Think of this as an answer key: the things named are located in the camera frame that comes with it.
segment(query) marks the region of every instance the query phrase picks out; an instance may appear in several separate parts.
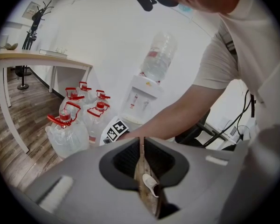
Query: red handle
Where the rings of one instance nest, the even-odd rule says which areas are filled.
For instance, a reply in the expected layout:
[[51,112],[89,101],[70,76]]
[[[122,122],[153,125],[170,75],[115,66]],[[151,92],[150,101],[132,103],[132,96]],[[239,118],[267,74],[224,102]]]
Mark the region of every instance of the red handle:
[[98,117],[98,118],[101,117],[102,113],[101,113],[100,115],[98,115],[98,114],[95,114],[95,113],[91,112],[90,110],[91,110],[91,109],[87,110],[87,112],[88,112],[89,114],[92,114],[92,115],[94,115],[94,116],[96,116],[96,117]]
[[91,91],[92,90],[92,88],[88,88],[87,87],[87,82],[83,82],[83,81],[80,81],[79,82],[79,87],[80,87],[80,89],[83,89],[83,90],[86,90],[86,91]]
[[77,109],[79,109],[79,110],[76,112],[75,119],[70,121],[70,122],[73,122],[73,121],[75,121],[75,120],[77,119],[78,113],[80,112],[81,107],[80,107],[79,105],[77,105],[77,104],[74,104],[74,103],[70,102],[70,101],[66,102],[64,109],[66,108],[66,105],[72,105],[72,106],[76,107]]
[[74,103],[72,103],[72,102],[70,102],[70,101],[66,102],[65,107],[66,107],[66,105],[72,105],[72,106],[78,108],[79,110],[81,109],[81,107],[80,107],[79,105],[74,104]]
[[110,108],[110,106],[106,103],[104,103],[104,105],[107,107],[106,109],[104,109],[104,111],[106,111],[108,108]]
[[79,96],[79,97],[69,97],[70,100],[80,100],[80,99],[84,99],[85,96]]
[[60,125],[62,128],[65,128],[66,124],[57,120],[54,116],[52,115],[48,115],[47,116],[49,120],[51,120],[53,123],[57,124],[57,125]]
[[98,95],[99,92],[100,93],[105,93],[104,91],[97,90],[97,97],[100,97],[100,95],[101,95],[101,94]]
[[106,95],[102,95],[102,98],[110,99],[111,97],[110,96],[106,96]]
[[70,98],[67,91],[77,91],[77,89],[74,88],[74,87],[68,87],[68,88],[65,88],[65,90],[66,90],[66,96],[67,96],[67,98]]

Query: black cable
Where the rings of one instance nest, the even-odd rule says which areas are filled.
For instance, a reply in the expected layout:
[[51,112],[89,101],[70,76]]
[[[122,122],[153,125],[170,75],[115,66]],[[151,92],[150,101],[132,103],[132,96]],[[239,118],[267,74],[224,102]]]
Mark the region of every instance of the black cable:
[[[243,108],[243,111],[244,111],[245,108],[246,108],[246,101],[247,101],[247,94],[248,94],[248,92],[249,92],[249,90],[247,90],[247,92],[246,92],[246,94],[245,94],[245,101],[244,101],[244,108]],[[239,130],[238,130],[238,124],[239,124],[239,122],[240,122],[240,120],[241,120],[242,117],[243,117],[243,113],[242,113],[241,117],[239,117],[239,120],[238,120],[238,123],[237,123],[237,132],[238,132],[239,136],[241,136],[241,134],[239,133]]]
[[224,129],[226,128],[226,126],[229,124],[230,121],[232,121],[232,119],[230,119],[230,120],[227,122],[227,124],[225,125],[225,127],[224,127],[222,130],[224,130]]
[[215,135],[214,137],[212,137],[209,141],[207,141],[204,145],[202,145],[202,147],[207,147],[207,146],[210,145],[213,141],[215,141],[217,138],[219,138],[221,134],[223,134],[226,130],[228,130],[228,129],[229,129],[229,128],[230,128],[230,127],[231,127],[231,126],[232,126],[232,125],[233,125],[233,124],[248,110],[250,104],[251,104],[251,100],[250,100],[250,102],[249,102],[247,108],[245,108],[245,109],[243,110],[243,112],[240,113],[240,115],[231,123],[231,125],[229,125],[226,129],[222,130],[221,133],[218,133],[217,135]]
[[241,126],[246,127],[246,128],[249,129],[249,131],[250,131],[250,128],[249,128],[248,126],[246,126],[246,125],[239,125],[239,127],[241,127]]
[[237,140],[236,144],[240,141],[240,139],[241,139],[241,138],[239,138],[239,139]]

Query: water bottle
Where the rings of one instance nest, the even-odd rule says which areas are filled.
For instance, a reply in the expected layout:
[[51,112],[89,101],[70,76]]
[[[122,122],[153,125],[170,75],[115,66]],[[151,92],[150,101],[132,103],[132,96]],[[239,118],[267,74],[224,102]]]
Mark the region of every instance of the water bottle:
[[75,119],[71,118],[68,109],[63,109],[59,112],[57,118],[48,115],[48,119],[53,124],[45,128],[52,147],[62,159],[89,148],[88,132],[85,124],[77,120],[81,107],[72,102],[67,102],[66,108],[70,106],[74,106],[78,110]]
[[[69,88],[66,88],[65,90],[66,90],[66,97],[59,107],[59,112],[62,111],[63,109],[65,109],[66,103],[68,101],[78,105],[79,107],[81,107],[83,109],[83,107],[86,105],[84,102],[85,96],[79,96],[76,88],[69,87]],[[75,106],[69,106],[67,109],[71,113],[72,119],[75,119],[76,114],[78,113],[77,119],[82,120],[82,112],[79,113],[78,109]]]
[[83,102],[86,105],[90,105],[94,102],[96,95],[92,93],[92,89],[87,87],[86,82],[79,82],[79,87],[77,87],[78,96],[84,96]]
[[141,67],[141,76],[157,83],[161,82],[167,73],[177,49],[177,41],[170,33],[159,32],[153,40],[150,51]]
[[108,124],[103,118],[104,112],[106,111],[105,106],[105,103],[97,102],[95,107],[84,110],[83,112],[83,121],[88,131],[91,147],[99,146],[102,132]]
[[95,107],[97,105],[98,102],[103,102],[106,105],[109,105],[109,102],[107,101],[108,99],[110,99],[110,96],[106,96],[104,91],[100,91],[97,90],[97,97],[95,98],[94,102],[93,102],[93,106]]

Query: white table leg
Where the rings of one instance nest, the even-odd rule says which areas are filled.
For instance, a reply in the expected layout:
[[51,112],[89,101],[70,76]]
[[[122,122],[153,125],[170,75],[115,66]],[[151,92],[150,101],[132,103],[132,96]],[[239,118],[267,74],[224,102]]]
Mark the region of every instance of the white table leg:
[[20,145],[20,147],[23,149],[23,151],[25,153],[27,153],[29,151],[29,149],[24,144],[22,138],[20,137],[18,131],[16,130],[16,128],[14,126],[13,120],[11,119],[11,116],[10,116],[10,113],[8,110],[8,106],[7,106],[6,96],[4,93],[4,87],[5,86],[4,86],[4,82],[3,82],[3,68],[0,67],[0,106],[1,106],[1,110],[2,110],[4,119],[7,123],[7,126],[9,128],[10,132],[12,133],[12,135],[14,136],[15,140]]
[[3,72],[4,72],[4,77],[3,77],[3,79],[4,79],[4,91],[5,91],[7,106],[11,107],[9,93],[8,93],[7,68],[4,68]]
[[88,75],[89,75],[90,71],[91,71],[91,68],[90,68],[90,67],[87,67],[87,69],[86,69],[86,71],[85,71],[85,74],[84,74],[84,76],[83,76],[83,78],[82,78],[82,81],[83,81],[83,82],[87,82],[87,78],[88,78]]
[[55,74],[56,74],[56,66],[53,66],[52,72],[51,72],[51,80],[50,80],[50,86],[49,86],[49,92],[53,92],[53,86],[55,82]]

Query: man's arm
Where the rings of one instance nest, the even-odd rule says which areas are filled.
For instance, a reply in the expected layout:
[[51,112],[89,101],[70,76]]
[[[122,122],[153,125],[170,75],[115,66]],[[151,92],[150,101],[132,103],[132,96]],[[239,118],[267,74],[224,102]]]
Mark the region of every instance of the man's arm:
[[215,90],[192,85],[174,104],[168,106],[125,138],[155,137],[170,139],[195,125],[212,107],[225,89]]
[[227,33],[222,23],[205,50],[194,84],[187,92],[145,125],[121,139],[156,137],[166,140],[195,125],[222,95],[229,82],[238,78],[236,59],[220,35],[226,36]]

